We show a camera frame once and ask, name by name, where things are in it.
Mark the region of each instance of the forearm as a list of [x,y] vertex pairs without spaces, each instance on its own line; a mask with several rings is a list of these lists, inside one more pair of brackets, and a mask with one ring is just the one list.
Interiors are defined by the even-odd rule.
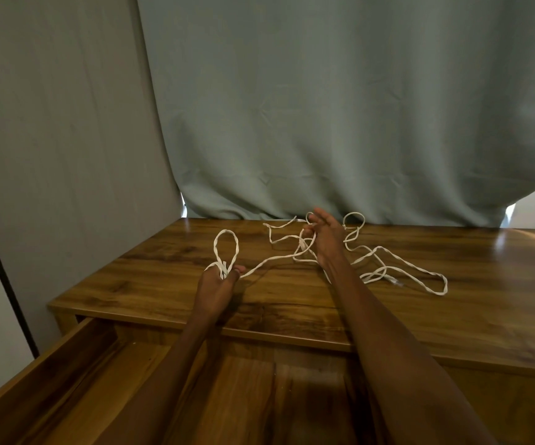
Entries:
[[155,444],[162,439],[210,324],[192,318],[165,358],[97,444]]
[[397,441],[493,443],[448,374],[368,290],[342,254],[325,266],[360,362]]

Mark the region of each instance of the dark vertical gap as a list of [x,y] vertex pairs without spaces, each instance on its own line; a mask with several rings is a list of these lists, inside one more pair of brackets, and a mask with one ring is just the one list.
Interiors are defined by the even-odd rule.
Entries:
[[16,299],[16,295],[14,294],[14,289],[12,289],[11,287],[10,280],[8,279],[6,275],[6,271],[4,270],[4,266],[2,265],[1,260],[0,260],[0,281],[2,282],[4,290],[6,291],[6,295],[8,297],[8,300],[10,301],[11,308],[14,310],[14,314],[16,314],[16,318],[18,319],[20,328],[22,329],[22,332],[24,333],[24,336],[26,337],[26,342],[28,343],[28,346],[31,349],[32,355],[36,359],[39,357],[39,350],[36,347],[36,343],[31,334],[31,330],[28,329],[28,324],[26,322],[26,319],[24,318],[24,314],[22,314],[22,310],[20,309],[20,305],[18,304],[18,300]]

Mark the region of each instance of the tangled cable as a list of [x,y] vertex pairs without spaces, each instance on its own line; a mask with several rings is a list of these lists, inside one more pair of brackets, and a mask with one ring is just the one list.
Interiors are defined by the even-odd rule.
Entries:
[[[305,217],[305,219],[300,219],[298,221],[305,222],[305,223],[310,223],[309,220],[308,220],[308,215],[309,214],[312,214],[312,212],[308,212],[308,214]],[[355,228],[347,227],[346,226],[346,218],[348,218],[351,215],[359,215],[360,217],[362,217],[362,224],[360,226],[358,226],[358,227],[355,227]],[[298,246],[296,247],[296,250],[294,251],[294,253],[293,254],[286,254],[285,256],[271,256],[271,257],[268,257],[267,259],[264,259],[259,264],[257,264],[253,269],[249,270],[244,275],[241,275],[241,278],[244,278],[246,276],[251,275],[253,272],[255,272],[256,269],[261,267],[264,263],[266,263],[268,261],[274,261],[276,259],[286,259],[288,257],[291,257],[295,262],[313,262],[313,263],[317,263],[318,264],[318,262],[316,260],[316,254],[313,252],[313,250],[311,250],[311,247],[314,244],[315,239],[316,239],[316,234],[313,234],[313,236],[310,237],[310,238],[309,237],[302,237],[302,234],[304,233],[305,230],[301,229],[301,232],[298,235],[290,234],[290,235],[286,235],[286,236],[284,236],[284,237],[282,237],[280,239],[277,239],[277,240],[272,240],[271,239],[271,231],[272,230],[278,230],[278,229],[281,229],[281,228],[285,228],[286,226],[288,226],[289,224],[293,223],[294,221],[296,221],[296,217],[294,217],[292,220],[290,220],[289,222],[287,222],[287,223],[285,223],[285,224],[283,224],[281,226],[269,225],[267,223],[263,224],[269,230],[269,241],[270,241],[271,244],[278,243],[278,242],[281,242],[283,240],[291,239],[291,238],[298,239]],[[350,212],[349,214],[346,214],[344,216],[343,221],[342,221],[342,226],[344,227],[344,229],[345,230],[351,230],[348,233],[348,235],[346,236],[346,238],[344,239],[344,241],[343,241],[344,245],[346,247],[346,250],[348,250],[350,252],[355,252],[355,251],[359,250],[360,248],[366,248],[366,250],[368,251],[367,254],[364,254],[363,256],[360,256],[358,259],[356,259],[354,262],[352,262],[351,265],[357,264],[357,263],[363,261],[364,259],[366,259],[369,256],[374,256],[375,259],[381,265],[378,269],[376,269],[373,272],[367,272],[367,273],[363,273],[363,274],[360,275],[360,279],[362,280],[362,282],[364,284],[369,284],[371,282],[375,282],[375,281],[378,281],[378,280],[384,278],[384,279],[388,280],[389,282],[391,282],[393,284],[403,285],[400,281],[398,281],[393,276],[387,275],[387,270],[388,269],[392,269],[392,270],[395,270],[397,272],[403,273],[405,276],[408,276],[413,281],[415,281],[418,284],[420,284],[420,286],[422,286],[427,292],[430,292],[431,294],[445,295],[448,292],[448,281],[447,281],[447,278],[444,275],[441,275],[440,273],[429,272],[428,270],[425,270],[425,269],[421,269],[420,267],[417,267],[414,264],[412,264],[412,263],[410,263],[408,261],[405,261],[404,259],[402,259],[401,257],[397,256],[396,254],[391,253],[389,250],[387,250],[386,248],[384,248],[382,246],[375,247],[374,249],[370,249],[366,245],[358,245],[358,246],[356,246],[354,248],[350,248],[348,243],[353,242],[354,240],[358,239],[358,236],[360,234],[360,230],[362,229],[362,227],[364,227],[365,224],[366,224],[366,218],[360,212]],[[224,233],[232,234],[232,236],[234,237],[234,240],[235,240],[235,244],[236,244],[234,256],[232,257],[230,265],[228,265],[228,266],[227,266],[227,262],[226,261],[222,261],[220,259],[220,256],[218,255],[218,239]],[[236,261],[236,257],[238,256],[239,250],[240,249],[239,249],[239,246],[238,246],[238,238],[236,237],[236,234],[231,230],[222,230],[222,231],[220,231],[218,233],[218,235],[216,236],[216,238],[214,239],[214,254],[216,255],[216,261],[212,262],[209,266],[207,266],[206,270],[215,265],[220,269],[220,277],[222,279],[224,279],[228,275],[228,273],[232,270],[232,266],[234,265],[234,262]],[[426,284],[424,284],[418,278],[416,278],[415,276],[412,276],[411,274],[407,273],[405,270],[400,269],[399,267],[393,267],[393,266],[386,265],[382,261],[382,259],[376,255],[376,252],[378,250],[383,250],[383,251],[389,253],[395,259],[397,259],[398,261],[401,261],[405,265],[407,265],[407,266],[409,266],[409,267],[411,267],[413,269],[416,269],[416,270],[418,270],[418,271],[420,271],[422,273],[427,273],[428,275],[438,276],[438,277],[442,278],[442,281],[444,282],[444,289],[442,290],[442,292],[435,292],[434,290],[432,290],[428,286],[426,286]],[[307,252],[310,253],[313,256],[314,259],[299,259],[298,258],[298,256],[301,256],[302,254],[307,253]],[[323,271],[325,273],[325,276],[326,276],[327,280],[329,281],[329,283],[331,283],[331,281],[329,279],[329,276],[327,275],[327,272],[325,272],[325,270],[323,270]]]

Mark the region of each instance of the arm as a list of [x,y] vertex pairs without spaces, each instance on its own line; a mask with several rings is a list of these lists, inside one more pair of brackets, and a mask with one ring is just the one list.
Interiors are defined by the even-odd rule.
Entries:
[[331,279],[367,380],[397,444],[495,444],[463,394],[409,330],[368,290],[344,256],[346,232],[316,209],[319,264]]
[[245,272],[242,266],[235,266],[235,270],[224,280],[220,279],[218,267],[203,273],[185,329],[137,394],[102,433],[97,445],[149,445],[161,441],[197,351],[231,300],[240,273]]

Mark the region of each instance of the gray curtain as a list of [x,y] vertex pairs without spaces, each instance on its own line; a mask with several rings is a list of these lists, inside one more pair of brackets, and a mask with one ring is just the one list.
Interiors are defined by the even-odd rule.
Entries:
[[138,0],[192,216],[498,226],[535,190],[535,0]]

